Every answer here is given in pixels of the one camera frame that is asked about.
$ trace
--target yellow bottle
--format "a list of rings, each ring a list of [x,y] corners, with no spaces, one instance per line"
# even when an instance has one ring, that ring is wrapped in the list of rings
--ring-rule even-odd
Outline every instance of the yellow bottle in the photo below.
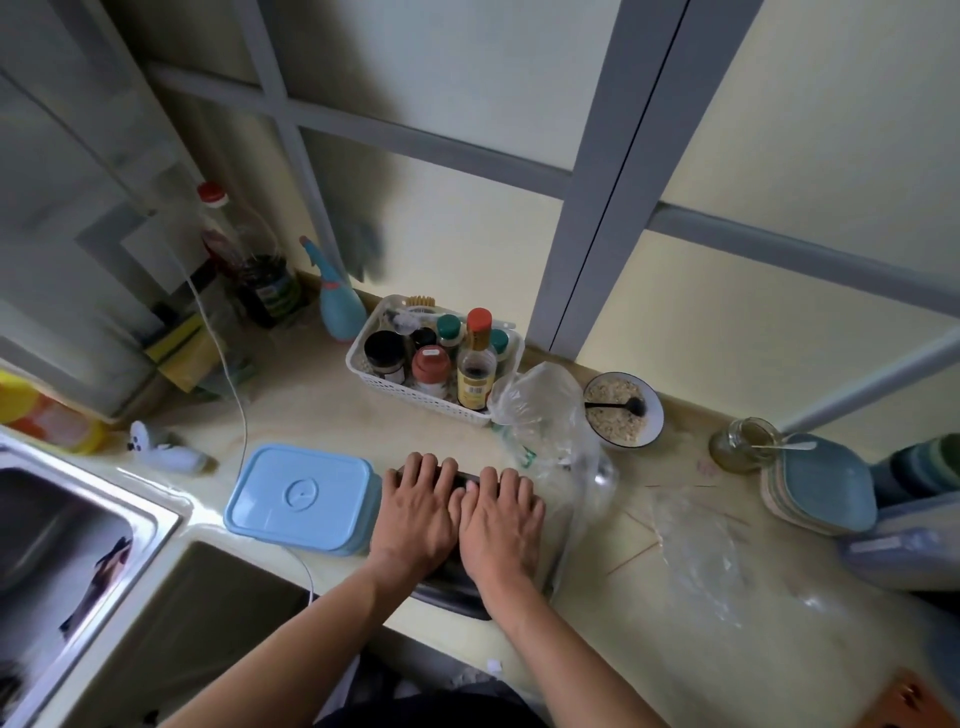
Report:
[[[98,449],[107,434],[99,420],[47,397],[26,379],[2,370],[0,425],[81,455]]]

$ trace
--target gray window frame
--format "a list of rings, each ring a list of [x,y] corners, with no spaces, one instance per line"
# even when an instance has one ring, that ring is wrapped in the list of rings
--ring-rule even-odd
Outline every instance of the gray window frame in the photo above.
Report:
[[[572,171],[290,98],[260,0],[233,0],[260,86],[155,61],[144,72],[170,90],[272,118],[320,243],[341,269],[302,129],[563,200],[527,340],[568,359],[586,342],[643,230],[960,318],[960,287],[950,281],[660,200],[761,4],[621,0]],[[957,362],[960,328],[780,426],[825,425]]]

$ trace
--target red bottle cap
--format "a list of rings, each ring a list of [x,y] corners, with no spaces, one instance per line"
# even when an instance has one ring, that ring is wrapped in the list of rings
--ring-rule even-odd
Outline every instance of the red bottle cap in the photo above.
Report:
[[[198,184],[197,194],[200,195],[200,201],[208,205],[210,203],[218,203],[227,196],[224,188],[216,182],[202,182]]]
[[[493,316],[486,308],[473,308],[467,314],[467,329],[470,331],[489,331],[493,328]]]
[[[450,357],[443,347],[431,344],[414,355],[411,367],[414,379],[424,384],[438,384],[450,376]]]

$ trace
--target spoon in jar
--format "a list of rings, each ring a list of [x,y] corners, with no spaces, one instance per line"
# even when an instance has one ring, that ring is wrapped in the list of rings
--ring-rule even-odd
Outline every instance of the spoon in jar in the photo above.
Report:
[[[590,409],[591,407],[613,407],[625,409],[634,417],[643,417],[643,415],[647,413],[647,403],[640,397],[630,397],[627,401],[620,404],[605,401],[587,401],[584,402],[584,407],[587,409]]]
[[[806,443],[783,443],[781,445],[750,445],[751,448],[757,449],[816,449],[816,441],[810,441]]]

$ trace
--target stainless steel sink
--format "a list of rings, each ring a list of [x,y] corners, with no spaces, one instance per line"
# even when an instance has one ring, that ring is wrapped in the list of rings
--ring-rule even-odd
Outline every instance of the stainless steel sink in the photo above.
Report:
[[[4,728],[29,725],[178,521],[0,432]]]

